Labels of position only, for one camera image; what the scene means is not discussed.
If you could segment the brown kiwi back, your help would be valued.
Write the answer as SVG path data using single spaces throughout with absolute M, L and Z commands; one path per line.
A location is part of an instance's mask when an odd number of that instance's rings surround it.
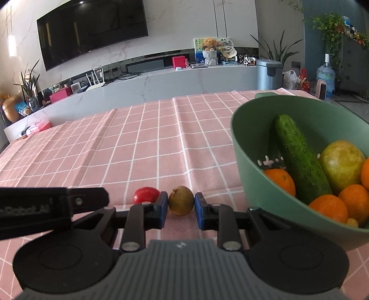
M 189 214 L 194 206 L 194 195 L 186 186 L 175 187 L 168 199 L 170 211 L 177 216 Z

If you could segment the brown kiwi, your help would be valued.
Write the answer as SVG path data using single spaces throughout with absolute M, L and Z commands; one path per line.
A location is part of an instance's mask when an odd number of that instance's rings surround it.
M 194 195 L 186 186 L 175 187 L 168 199 L 170 211 L 177 216 L 189 214 L 194 206 Z
M 354 218 L 351 218 L 351 217 L 349 217 L 349 218 L 347 219 L 346 224 L 347 224 L 348 226 L 353 227 L 353 228 L 358 228 L 358 227 L 359 227 L 359 225 L 358 225 L 358 221 L 357 221 L 357 220 L 355 220 Z

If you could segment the orange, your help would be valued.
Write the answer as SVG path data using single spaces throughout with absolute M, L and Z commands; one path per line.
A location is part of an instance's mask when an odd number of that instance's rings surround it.
M 344 188 L 338 197 L 348 209 L 348 217 L 354 219 L 359 227 L 368 221 L 368 191 L 361 184 L 352 184 Z
M 346 224 L 348 220 L 346 204 L 334 195 L 322 195 L 309 203 L 308 206 L 334 221 Z
M 284 169 L 268 169 L 264 170 L 263 173 L 288 194 L 296 196 L 295 183 Z
M 367 158 L 361 168 L 360 173 L 361 184 L 369 190 L 369 158 Z

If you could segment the green cucumber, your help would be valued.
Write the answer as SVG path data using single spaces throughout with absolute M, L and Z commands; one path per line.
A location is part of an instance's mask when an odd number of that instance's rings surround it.
M 287 172 L 296 187 L 296 197 L 309 205 L 316 198 L 331 194 L 332 190 L 317 154 L 309 146 L 305 135 L 287 114 L 274 120 L 277 145 Z

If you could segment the brown kiwi front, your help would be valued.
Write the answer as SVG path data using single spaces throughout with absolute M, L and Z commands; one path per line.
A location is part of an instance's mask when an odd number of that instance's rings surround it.
M 347 219 L 346 224 L 347 224 L 348 226 L 353 227 L 353 228 L 358 228 L 358 227 L 359 227 L 359 225 L 358 225 L 358 221 L 357 221 L 357 220 L 355 220 L 354 218 L 351 218 L 351 217 L 349 217 L 349 218 Z

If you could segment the large yellow-green pomelo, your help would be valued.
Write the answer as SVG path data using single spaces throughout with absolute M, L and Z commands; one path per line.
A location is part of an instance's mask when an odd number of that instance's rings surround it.
M 352 143 L 338 140 L 321 153 L 320 164 L 334 194 L 338 195 L 352 184 L 360 184 L 361 169 L 366 161 L 364 154 Z

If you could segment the green colander bowl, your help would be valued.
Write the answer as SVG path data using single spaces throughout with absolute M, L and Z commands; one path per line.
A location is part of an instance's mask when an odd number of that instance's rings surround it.
M 310 202 L 338 189 L 318 160 L 332 142 L 368 154 L 368 123 L 315 98 L 259 94 L 231 117 L 241 185 L 250 207 L 294 222 L 347 251 L 368 243 L 368 226 L 354 228 L 314 211 Z

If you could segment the red tomato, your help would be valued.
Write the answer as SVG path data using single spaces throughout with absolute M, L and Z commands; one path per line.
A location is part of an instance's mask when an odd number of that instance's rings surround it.
M 140 187 L 134 192 L 133 204 L 139 204 L 143 202 L 155 203 L 160 195 L 160 191 L 154 187 Z

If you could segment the pink box on floor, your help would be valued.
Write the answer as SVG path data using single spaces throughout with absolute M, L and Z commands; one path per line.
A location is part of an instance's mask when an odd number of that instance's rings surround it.
M 45 131 L 49 128 L 51 128 L 51 123 L 50 123 L 49 120 L 47 120 L 47 119 L 40 120 L 40 121 L 37 121 L 37 122 L 33 123 L 32 125 L 30 125 L 27 128 L 26 135 L 31 136 L 31 135 L 36 134 L 38 132 Z

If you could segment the brown round vase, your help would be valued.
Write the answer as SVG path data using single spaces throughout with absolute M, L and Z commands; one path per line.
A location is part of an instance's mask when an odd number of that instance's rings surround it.
M 21 118 L 21 115 L 16 109 L 16 105 L 21 101 L 22 99 L 20 95 L 13 95 L 5 99 L 3 102 L 2 109 L 8 120 L 10 120 L 12 123 L 17 122 Z

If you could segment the left potted green plant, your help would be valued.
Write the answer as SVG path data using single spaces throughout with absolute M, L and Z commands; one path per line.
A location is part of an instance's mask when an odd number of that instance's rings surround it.
M 29 116 L 31 113 L 36 112 L 40 108 L 40 102 L 38 99 L 38 88 L 37 83 L 39 75 L 34 74 L 34 69 L 39 61 L 33 65 L 31 69 L 26 69 L 21 72 L 21 83 L 14 83 L 15 86 L 21 88 L 25 105 L 19 108 L 19 113 L 22 116 Z

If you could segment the pink box on console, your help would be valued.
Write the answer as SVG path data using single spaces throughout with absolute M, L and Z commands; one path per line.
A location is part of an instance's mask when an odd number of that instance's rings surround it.
M 60 89 L 59 91 L 50 95 L 49 99 L 52 103 L 65 99 L 73 94 L 73 91 L 70 87 L 65 87 Z

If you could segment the white tv console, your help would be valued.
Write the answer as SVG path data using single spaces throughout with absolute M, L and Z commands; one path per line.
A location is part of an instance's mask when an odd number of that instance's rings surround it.
M 255 66 L 214 66 L 175 71 L 165 69 L 117 80 L 80 94 L 73 94 L 4 128 L 8 141 L 14 141 L 24 128 L 47 119 L 57 126 L 66 121 L 173 97 L 257 88 Z

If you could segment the white wifi router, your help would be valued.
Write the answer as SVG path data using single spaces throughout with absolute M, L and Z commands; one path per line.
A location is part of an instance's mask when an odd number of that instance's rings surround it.
M 103 68 L 93 69 L 86 73 L 86 78 L 88 80 L 87 91 L 103 87 L 105 84 Z

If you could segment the blue-grey trash bin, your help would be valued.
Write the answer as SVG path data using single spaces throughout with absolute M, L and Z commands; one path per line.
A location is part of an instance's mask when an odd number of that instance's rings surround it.
M 270 59 L 258 59 L 256 61 L 257 89 L 277 90 L 283 85 L 283 64 L 280 61 Z

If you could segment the white plastic bag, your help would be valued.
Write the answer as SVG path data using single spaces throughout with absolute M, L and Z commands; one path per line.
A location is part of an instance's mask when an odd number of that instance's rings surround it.
M 289 70 L 283 73 L 283 87 L 286 90 L 296 89 L 298 84 L 298 76 L 294 70 Z

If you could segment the red box on console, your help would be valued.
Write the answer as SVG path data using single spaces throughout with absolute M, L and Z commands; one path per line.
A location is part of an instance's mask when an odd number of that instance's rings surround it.
M 172 66 L 176 68 L 186 69 L 186 57 L 185 56 L 173 56 Z

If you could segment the small pink heater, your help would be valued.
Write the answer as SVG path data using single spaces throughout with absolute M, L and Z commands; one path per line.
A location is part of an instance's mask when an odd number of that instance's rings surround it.
M 322 79 L 319 79 L 316 82 L 315 97 L 322 101 L 327 97 L 327 83 Z

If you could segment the teddy bear bouquet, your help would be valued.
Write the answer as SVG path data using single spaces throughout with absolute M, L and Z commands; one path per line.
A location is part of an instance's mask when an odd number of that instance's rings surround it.
M 218 64 L 217 57 L 217 41 L 212 37 L 203 39 L 203 57 L 207 66 L 216 66 Z

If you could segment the tall leaf potted plant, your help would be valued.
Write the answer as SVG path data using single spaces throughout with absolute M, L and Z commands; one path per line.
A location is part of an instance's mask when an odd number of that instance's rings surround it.
M 303 41 L 302 39 L 299 39 L 293 42 L 292 44 L 283 45 L 285 30 L 283 30 L 281 34 L 279 46 L 277 46 L 276 42 L 273 41 L 273 47 L 271 47 L 264 37 L 260 37 L 261 39 L 260 41 L 259 39 L 255 38 L 252 34 L 250 36 L 253 38 L 254 41 L 257 42 L 259 47 L 266 52 L 266 56 L 259 55 L 259 57 L 269 59 L 271 61 L 279 61 L 282 63 L 282 65 L 285 65 L 288 58 L 299 53 L 299 51 L 291 51 L 291 48 Z

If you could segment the blue water jug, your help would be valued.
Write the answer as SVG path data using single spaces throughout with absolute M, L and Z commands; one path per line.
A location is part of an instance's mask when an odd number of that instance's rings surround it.
M 324 55 L 324 63 L 316 71 L 316 79 L 323 80 L 327 86 L 327 97 L 331 97 L 335 90 L 335 71 L 330 65 L 330 55 Z

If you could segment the dark grey cabinet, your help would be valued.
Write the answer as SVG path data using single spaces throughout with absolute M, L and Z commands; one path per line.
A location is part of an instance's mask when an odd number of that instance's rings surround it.
M 368 91 L 368 50 L 347 36 L 342 37 L 339 52 L 341 67 L 338 71 L 339 88 L 361 97 Z

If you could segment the hanging green pothos plant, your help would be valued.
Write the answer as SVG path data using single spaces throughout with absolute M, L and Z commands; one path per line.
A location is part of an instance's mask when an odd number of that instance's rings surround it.
M 322 14 L 310 18 L 313 29 L 321 31 L 321 38 L 324 44 L 324 52 L 330 55 L 330 64 L 339 69 L 342 67 L 340 50 L 342 46 L 342 35 L 344 22 L 341 15 L 336 12 Z

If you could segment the black wall television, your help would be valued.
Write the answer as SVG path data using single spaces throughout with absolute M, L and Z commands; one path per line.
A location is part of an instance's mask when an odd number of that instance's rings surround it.
M 45 69 L 99 48 L 146 37 L 143 1 L 68 1 L 37 20 Z

